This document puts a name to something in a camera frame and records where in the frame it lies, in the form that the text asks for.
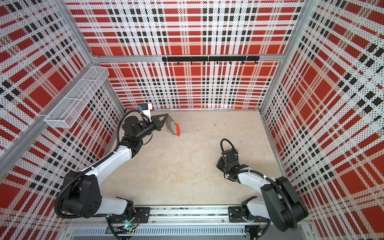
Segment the silver keyring with red handle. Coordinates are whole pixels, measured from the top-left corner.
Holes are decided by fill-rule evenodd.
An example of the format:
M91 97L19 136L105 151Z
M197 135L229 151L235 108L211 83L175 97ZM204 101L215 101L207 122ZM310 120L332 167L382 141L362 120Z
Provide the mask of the silver keyring with red handle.
M171 114L168 114L167 120L166 120L166 128L170 134L173 136L180 137L181 136L181 129L179 124L172 118Z

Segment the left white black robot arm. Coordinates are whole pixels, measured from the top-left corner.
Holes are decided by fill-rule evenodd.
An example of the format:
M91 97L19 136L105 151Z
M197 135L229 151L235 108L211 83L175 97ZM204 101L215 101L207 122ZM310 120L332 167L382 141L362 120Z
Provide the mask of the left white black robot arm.
M137 215L134 203L123 198L104 197L100 186L118 167L135 157L144 145L143 139L160 131L172 121L170 114L151 116L149 110L130 110L118 123L116 146L98 162L79 172L69 171L54 205L62 219L120 216L130 222Z

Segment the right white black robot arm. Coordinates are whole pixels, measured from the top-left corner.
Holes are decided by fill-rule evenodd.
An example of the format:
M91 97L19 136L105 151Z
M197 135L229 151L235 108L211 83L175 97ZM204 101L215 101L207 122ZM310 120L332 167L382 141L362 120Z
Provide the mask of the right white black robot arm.
M239 151L228 139L220 141L221 157L216 167L224 178L246 185L262 195L250 197L241 203L238 214L230 219L253 223L258 218L268 219L278 230L296 230L298 223L309 216L309 212L286 177L269 178L239 163Z

